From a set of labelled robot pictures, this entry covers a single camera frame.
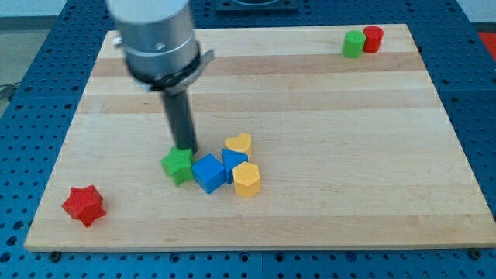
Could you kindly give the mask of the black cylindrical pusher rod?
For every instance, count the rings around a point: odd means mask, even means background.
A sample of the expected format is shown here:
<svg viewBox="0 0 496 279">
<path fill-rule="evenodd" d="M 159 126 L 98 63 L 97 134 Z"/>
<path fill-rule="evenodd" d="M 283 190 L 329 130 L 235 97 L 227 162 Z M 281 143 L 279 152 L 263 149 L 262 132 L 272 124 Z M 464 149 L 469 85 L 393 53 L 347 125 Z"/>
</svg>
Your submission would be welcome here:
<svg viewBox="0 0 496 279">
<path fill-rule="evenodd" d="M 163 91 L 161 99 L 174 138 L 175 146 L 180 150 L 191 149 L 193 154 L 198 151 L 198 141 L 195 134 L 188 95 L 186 91 L 171 94 Z"/>
</svg>

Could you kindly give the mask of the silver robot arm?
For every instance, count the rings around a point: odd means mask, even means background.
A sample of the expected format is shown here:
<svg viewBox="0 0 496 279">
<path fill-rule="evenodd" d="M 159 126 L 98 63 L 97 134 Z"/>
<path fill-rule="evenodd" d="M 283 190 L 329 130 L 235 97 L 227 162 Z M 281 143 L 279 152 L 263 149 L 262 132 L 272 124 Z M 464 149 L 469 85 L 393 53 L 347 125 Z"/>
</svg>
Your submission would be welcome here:
<svg viewBox="0 0 496 279">
<path fill-rule="evenodd" d="M 215 59 L 202 52 L 188 0 L 108 0 L 129 73 L 160 92 L 175 146 L 198 151 L 187 89 Z"/>
</svg>

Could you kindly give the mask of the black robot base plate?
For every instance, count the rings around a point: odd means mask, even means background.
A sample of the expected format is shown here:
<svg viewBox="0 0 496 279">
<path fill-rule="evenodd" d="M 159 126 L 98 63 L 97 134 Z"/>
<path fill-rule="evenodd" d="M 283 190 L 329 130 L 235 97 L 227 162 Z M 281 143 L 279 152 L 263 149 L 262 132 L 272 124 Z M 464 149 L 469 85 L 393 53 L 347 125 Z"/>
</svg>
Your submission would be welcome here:
<svg viewBox="0 0 496 279">
<path fill-rule="evenodd" d="M 294 11 L 298 0 L 215 0 L 217 12 Z"/>
</svg>

